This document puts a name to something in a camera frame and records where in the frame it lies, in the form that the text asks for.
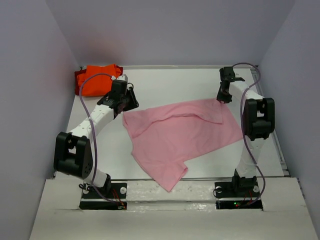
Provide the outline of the pink t shirt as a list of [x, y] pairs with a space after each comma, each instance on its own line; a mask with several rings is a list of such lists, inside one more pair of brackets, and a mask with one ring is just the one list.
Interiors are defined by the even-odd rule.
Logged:
[[122, 122], [133, 158], [167, 192], [188, 172], [186, 161], [243, 138], [229, 108], [214, 98], [126, 112]]

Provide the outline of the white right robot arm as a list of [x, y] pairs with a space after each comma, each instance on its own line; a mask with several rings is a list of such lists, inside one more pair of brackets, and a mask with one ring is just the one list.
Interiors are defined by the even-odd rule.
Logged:
[[219, 70], [220, 87], [216, 99], [223, 104], [237, 99], [240, 103], [240, 127], [243, 150], [231, 181], [215, 183], [216, 198], [242, 198], [260, 195], [257, 174], [262, 146], [275, 130], [275, 101], [256, 93], [252, 85], [237, 76], [232, 66]]

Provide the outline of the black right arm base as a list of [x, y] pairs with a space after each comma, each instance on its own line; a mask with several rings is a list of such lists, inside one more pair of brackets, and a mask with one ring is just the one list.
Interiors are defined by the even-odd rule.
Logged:
[[217, 210], [263, 209], [262, 201], [257, 199], [260, 189], [256, 177], [215, 182], [212, 194]]

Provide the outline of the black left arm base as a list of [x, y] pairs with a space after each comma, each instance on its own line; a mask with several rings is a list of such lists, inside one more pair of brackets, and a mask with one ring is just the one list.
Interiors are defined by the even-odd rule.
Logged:
[[81, 210], [118, 211], [127, 209], [127, 182], [112, 181], [108, 193], [105, 193], [101, 188], [96, 191], [93, 186], [87, 183], [80, 183], [78, 187], [82, 191], [79, 203]]

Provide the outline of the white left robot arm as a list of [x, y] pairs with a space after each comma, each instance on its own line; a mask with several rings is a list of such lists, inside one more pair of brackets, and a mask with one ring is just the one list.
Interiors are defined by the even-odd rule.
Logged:
[[134, 86], [124, 74], [111, 82], [111, 90], [96, 104], [77, 127], [60, 132], [55, 140], [55, 171], [83, 180], [93, 187], [97, 196], [110, 194], [112, 183], [109, 174], [98, 169], [97, 135], [118, 115], [136, 109], [139, 103]]

